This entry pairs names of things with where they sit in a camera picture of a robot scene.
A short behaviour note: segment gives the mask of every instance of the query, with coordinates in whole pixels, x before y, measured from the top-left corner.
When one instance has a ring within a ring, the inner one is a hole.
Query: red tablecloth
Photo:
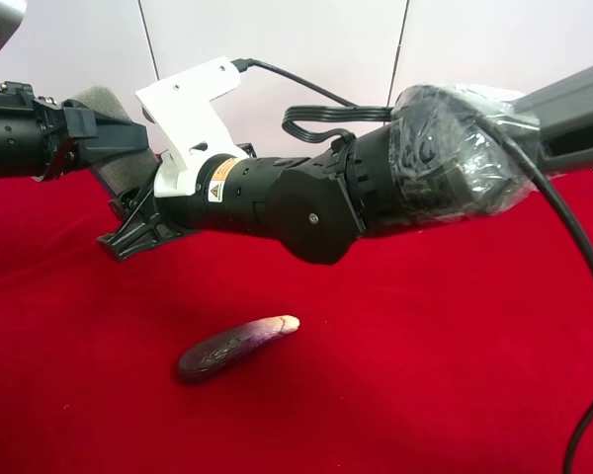
[[[593,172],[556,184],[593,238]],[[215,233],[119,264],[95,243],[114,227],[88,174],[0,182],[0,474],[558,473],[593,397],[593,282],[538,195],[332,268]],[[279,314],[300,330],[173,378]]]

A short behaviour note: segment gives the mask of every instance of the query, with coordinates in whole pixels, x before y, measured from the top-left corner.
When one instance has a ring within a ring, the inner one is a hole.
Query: warning label
[[[232,171],[235,165],[243,159],[244,158],[228,158],[217,167],[209,184],[209,202],[223,201],[226,178],[228,178],[228,174]]]

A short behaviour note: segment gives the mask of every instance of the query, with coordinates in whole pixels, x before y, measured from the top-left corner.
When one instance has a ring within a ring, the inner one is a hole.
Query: white wall
[[[530,93],[593,65],[593,0],[411,0],[394,96],[419,83]]]
[[[58,100],[105,85],[145,123],[134,91],[156,76],[136,0],[29,0],[22,26],[0,52],[5,80]]]
[[[142,0],[142,5],[161,77],[221,55],[255,57],[353,102],[382,105],[406,0]],[[282,131],[285,109],[296,104],[330,102],[251,69],[216,109],[233,140],[252,141],[260,156],[323,151],[325,145],[301,143]],[[352,125],[361,132],[371,128]]]

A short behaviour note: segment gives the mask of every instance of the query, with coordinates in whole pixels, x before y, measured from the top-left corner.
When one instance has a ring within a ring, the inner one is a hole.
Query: purple eggplant
[[[178,361],[178,376],[188,383],[212,377],[255,350],[298,329],[294,316],[258,319],[196,344]]]

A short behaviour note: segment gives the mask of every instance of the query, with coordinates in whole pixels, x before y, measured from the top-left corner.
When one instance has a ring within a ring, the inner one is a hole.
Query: white mounting bracket
[[[215,155],[248,157],[211,106],[239,82],[239,71],[223,56],[136,92],[169,142],[154,182],[157,198],[194,194],[202,166]]]

